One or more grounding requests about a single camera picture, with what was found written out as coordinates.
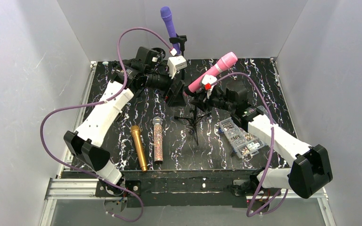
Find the tripod stand with clip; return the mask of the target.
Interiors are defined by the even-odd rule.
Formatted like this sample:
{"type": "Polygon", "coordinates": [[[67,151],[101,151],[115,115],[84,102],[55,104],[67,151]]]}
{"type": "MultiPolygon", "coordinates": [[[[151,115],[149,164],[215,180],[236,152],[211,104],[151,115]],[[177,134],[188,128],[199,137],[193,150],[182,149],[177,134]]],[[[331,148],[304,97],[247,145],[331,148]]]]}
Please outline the tripod stand with clip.
{"type": "MultiPolygon", "coordinates": [[[[193,101],[199,100],[199,92],[190,92],[188,88],[185,89],[185,92],[187,93],[187,96],[190,96],[193,98],[193,101]]],[[[188,122],[188,127],[191,129],[191,134],[195,134],[195,142],[199,146],[199,140],[198,140],[198,132],[197,132],[197,125],[198,123],[205,117],[209,117],[211,115],[211,112],[204,111],[204,114],[198,115],[198,107],[196,104],[194,105],[193,109],[190,109],[190,113],[192,113],[192,117],[181,117],[181,116],[174,116],[173,118],[175,120],[186,120],[188,122]]]]}

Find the tripod shock mount stand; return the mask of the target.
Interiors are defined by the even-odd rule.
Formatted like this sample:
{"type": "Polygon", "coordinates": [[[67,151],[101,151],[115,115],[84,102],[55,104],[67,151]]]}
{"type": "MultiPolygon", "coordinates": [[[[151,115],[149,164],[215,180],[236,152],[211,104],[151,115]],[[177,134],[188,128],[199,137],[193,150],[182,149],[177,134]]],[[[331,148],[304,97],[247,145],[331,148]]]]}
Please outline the tripod shock mount stand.
{"type": "Polygon", "coordinates": [[[158,60],[163,60],[166,57],[166,51],[162,48],[152,48],[154,52],[156,52],[156,58],[158,60]]]}

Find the glitter rhinestone microphone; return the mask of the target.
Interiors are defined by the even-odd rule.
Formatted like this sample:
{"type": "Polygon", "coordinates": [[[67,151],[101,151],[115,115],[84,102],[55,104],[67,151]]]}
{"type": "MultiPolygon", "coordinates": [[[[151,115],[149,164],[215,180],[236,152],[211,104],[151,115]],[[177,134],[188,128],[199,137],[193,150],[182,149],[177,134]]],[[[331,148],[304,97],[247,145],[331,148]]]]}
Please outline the glitter rhinestone microphone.
{"type": "Polygon", "coordinates": [[[159,165],[163,163],[163,128],[162,118],[155,117],[152,120],[153,123],[153,135],[154,135],[154,163],[159,165]]]}

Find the round base shock mount stand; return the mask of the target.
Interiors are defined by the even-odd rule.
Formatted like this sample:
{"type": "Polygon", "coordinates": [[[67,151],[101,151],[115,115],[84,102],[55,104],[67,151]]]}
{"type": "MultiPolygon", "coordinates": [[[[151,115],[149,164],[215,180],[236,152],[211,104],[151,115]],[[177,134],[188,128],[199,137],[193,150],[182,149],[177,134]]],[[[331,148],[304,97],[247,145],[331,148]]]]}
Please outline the round base shock mount stand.
{"type": "Polygon", "coordinates": [[[109,76],[110,82],[124,82],[124,71],[126,71],[127,75],[127,81],[131,81],[131,72],[130,72],[130,66],[131,66],[131,59],[122,60],[122,63],[124,67],[121,66],[119,61],[113,61],[112,62],[112,71],[111,75],[109,76]]]}

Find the gold microphone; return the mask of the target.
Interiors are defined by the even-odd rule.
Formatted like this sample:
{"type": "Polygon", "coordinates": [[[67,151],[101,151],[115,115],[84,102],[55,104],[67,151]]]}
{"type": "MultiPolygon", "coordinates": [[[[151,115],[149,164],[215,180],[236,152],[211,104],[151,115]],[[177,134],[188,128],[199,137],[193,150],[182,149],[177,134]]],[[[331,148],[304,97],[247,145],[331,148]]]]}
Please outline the gold microphone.
{"type": "Polygon", "coordinates": [[[142,172],[146,172],[148,170],[148,164],[145,157],[144,146],[142,143],[139,126],[137,125],[131,126],[131,135],[134,141],[134,146],[137,153],[140,169],[142,172]]]}

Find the pink microphone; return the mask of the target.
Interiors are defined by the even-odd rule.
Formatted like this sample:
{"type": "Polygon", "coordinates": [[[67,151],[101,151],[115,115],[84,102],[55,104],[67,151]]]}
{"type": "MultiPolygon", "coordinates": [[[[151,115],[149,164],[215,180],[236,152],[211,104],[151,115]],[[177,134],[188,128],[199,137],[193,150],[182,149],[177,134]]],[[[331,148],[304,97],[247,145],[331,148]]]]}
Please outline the pink microphone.
{"type": "Polygon", "coordinates": [[[189,84],[185,89],[183,94],[185,96],[191,96],[194,92],[200,89],[201,80],[205,75],[211,75],[216,77],[220,73],[230,69],[235,65],[238,58],[233,52],[229,52],[226,55],[222,56],[209,70],[204,72],[201,76],[195,79],[191,84],[189,84]]]}

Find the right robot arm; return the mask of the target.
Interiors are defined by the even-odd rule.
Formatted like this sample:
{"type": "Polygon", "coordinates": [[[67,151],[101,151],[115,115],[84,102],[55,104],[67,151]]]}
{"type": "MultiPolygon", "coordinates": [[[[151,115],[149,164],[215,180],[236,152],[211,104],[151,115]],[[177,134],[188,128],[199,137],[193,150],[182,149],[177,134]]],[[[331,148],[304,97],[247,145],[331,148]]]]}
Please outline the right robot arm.
{"type": "Polygon", "coordinates": [[[287,133],[276,124],[268,110],[247,102],[247,88],[238,81],[228,83],[223,92],[217,79],[203,79],[197,86],[192,104],[202,111],[212,108],[230,113],[231,125],[249,133],[271,147],[287,161],[289,168],[264,167],[251,175],[254,188],[290,189],[301,198],[309,198],[333,180],[328,151],[312,146],[287,133]]]}

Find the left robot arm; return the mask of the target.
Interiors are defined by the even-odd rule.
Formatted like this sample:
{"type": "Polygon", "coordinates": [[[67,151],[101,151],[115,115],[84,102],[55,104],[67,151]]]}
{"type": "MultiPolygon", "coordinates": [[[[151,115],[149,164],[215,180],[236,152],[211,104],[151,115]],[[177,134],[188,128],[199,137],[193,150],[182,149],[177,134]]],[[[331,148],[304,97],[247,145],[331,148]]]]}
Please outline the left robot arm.
{"type": "Polygon", "coordinates": [[[169,106],[186,104],[182,93],[185,83],[175,75],[186,68],[187,61],[180,55],[171,56],[164,62],[162,54],[160,48],[139,47],[135,58],[113,62],[114,78],[100,98],[102,104],[95,106],[74,132],[67,131],[64,135],[73,157],[113,184],[119,182],[122,174],[111,162],[110,153],[101,146],[123,107],[138,91],[146,88],[159,90],[169,106]]]}

